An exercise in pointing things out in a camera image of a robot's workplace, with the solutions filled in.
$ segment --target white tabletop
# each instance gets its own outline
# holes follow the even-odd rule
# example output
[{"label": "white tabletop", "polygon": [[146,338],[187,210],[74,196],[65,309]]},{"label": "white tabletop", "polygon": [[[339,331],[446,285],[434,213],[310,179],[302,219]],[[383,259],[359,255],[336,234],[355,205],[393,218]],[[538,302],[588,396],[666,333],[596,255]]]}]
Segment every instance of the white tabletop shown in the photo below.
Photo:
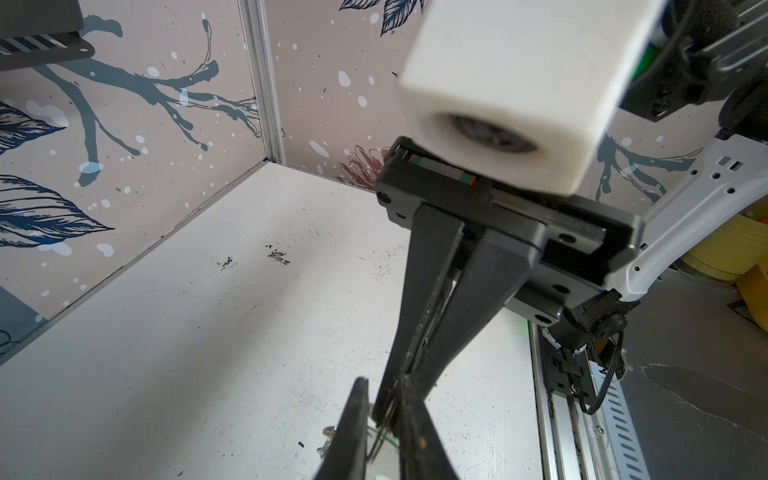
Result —
[{"label": "white tabletop", "polygon": [[[268,164],[0,366],[0,478],[312,478],[353,380],[376,397],[408,241],[370,193]],[[520,317],[427,406],[464,480],[541,478]]]}]

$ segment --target floral wallpaper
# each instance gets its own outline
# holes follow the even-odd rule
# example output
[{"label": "floral wallpaper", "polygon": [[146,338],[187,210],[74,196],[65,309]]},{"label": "floral wallpaper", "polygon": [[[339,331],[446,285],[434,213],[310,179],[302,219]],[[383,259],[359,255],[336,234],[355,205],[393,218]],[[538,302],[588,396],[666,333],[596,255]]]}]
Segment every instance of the floral wallpaper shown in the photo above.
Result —
[{"label": "floral wallpaper", "polygon": [[93,58],[0,76],[0,362],[263,157],[237,0],[82,0]]},{"label": "floral wallpaper", "polygon": [[[289,167],[372,189],[382,154],[409,133],[395,85],[428,10],[426,0],[266,0]],[[578,194],[642,214],[712,139],[721,104],[656,124],[617,109]]]}]

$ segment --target metal corner post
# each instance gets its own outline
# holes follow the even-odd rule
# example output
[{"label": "metal corner post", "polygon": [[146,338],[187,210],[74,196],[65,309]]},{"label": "metal corner post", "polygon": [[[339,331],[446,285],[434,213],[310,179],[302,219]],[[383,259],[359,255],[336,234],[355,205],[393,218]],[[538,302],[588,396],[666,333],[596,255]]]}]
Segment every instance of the metal corner post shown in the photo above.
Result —
[{"label": "metal corner post", "polygon": [[286,164],[285,145],[280,128],[280,109],[277,107],[277,89],[272,64],[270,36],[266,28],[265,0],[237,0],[243,20],[250,61],[253,89],[256,92],[262,140],[266,158],[277,164]]}]

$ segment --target wire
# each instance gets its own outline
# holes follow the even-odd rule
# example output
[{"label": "wire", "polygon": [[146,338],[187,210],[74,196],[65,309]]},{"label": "wire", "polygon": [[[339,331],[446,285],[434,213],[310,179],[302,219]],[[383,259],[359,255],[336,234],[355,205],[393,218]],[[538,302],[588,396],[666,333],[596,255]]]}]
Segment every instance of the wire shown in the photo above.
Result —
[{"label": "wire", "polygon": [[[633,88],[636,88],[640,84],[642,84],[644,81],[646,81],[648,78],[650,78],[652,75],[656,74],[656,71],[667,63],[667,59],[672,54],[672,51],[677,48],[677,44],[680,43],[680,40],[682,39],[683,35],[685,35],[688,31],[688,25],[690,24],[690,20],[694,17],[694,12],[696,11],[696,7],[698,6],[699,0],[690,0],[688,3],[688,8],[686,8],[685,13],[683,14],[683,17],[680,19],[680,23],[677,24],[677,28],[675,28],[674,33],[670,37],[667,44],[664,46],[664,49],[661,51],[661,53],[656,57],[656,60],[654,60],[654,63],[650,64],[650,67],[646,68],[645,71],[641,74],[639,74],[630,84],[629,84],[629,90],[632,90]],[[672,15],[675,15],[675,3],[674,0],[670,2],[669,6]]]},{"label": "wire", "polygon": [[594,400],[592,406],[587,408],[587,406],[584,404],[584,397],[579,396],[578,403],[581,407],[581,411],[587,415],[594,415],[594,413],[599,410],[600,406],[603,404],[603,400],[605,400],[605,396],[608,394],[608,387],[611,386],[611,380],[613,380],[616,370],[618,370],[619,364],[621,363],[621,347],[623,345],[624,332],[619,332],[619,339],[616,342],[616,346],[614,347],[614,354],[611,356],[611,363],[608,365],[608,369],[605,371],[603,385],[600,387],[598,397]]}]

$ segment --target leaf pattern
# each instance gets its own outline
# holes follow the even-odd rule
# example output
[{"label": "leaf pattern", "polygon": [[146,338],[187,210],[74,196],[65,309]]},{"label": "leaf pattern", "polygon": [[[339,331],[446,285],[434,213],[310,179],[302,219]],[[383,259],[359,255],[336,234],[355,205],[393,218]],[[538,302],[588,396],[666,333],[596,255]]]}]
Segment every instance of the leaf pattern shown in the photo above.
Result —
[{"label": "leaf pattern", "polygon": [[0,175],[0,247],[36,247],[112,230],[53,190]]},{"label": "leaf pattern", "polygon": [[0,101],[0,155],[26,141],[63,130],[41,120],[35,120],[23,111]]},{"label": "leaf pattern", "polygon": [[416,0],[386,0],[382,35],[406,23],[415,6]]},{"label": "leaf pattern", "polygon": [[381,0],[344,0],[339,10],[344,8],[354,8],[355,10],[363,10],[364,8],[373,7],[378,5]]},{"label": "leaf pattern", "polygon": [[343,175],[333,179],[343,184],[373,191],[376,177],[384,168],[384,157],[389,149],[390,147],[384,147],[381,150],[372,148],[366,153],[362,147],[356,145],[355,151],[347,155],[349,165],[337,164]]}]

